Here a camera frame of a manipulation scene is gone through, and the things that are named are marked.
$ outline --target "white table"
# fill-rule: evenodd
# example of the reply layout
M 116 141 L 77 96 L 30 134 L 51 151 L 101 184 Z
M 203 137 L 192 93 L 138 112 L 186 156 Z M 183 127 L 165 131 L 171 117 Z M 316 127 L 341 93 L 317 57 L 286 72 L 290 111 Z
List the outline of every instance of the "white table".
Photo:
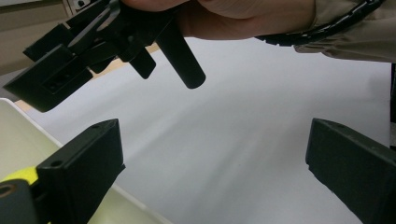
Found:
M 160 51 L 143 80 L 124 66 L 48 113 L 62 143 L 120 120 L 117 183 L 175 224 L 355 224 L 304 163 L 312 118 L 389 145 L 390 66 L 298 54 L 250 39 L 190 39 L 207 80 L 188 90 Z

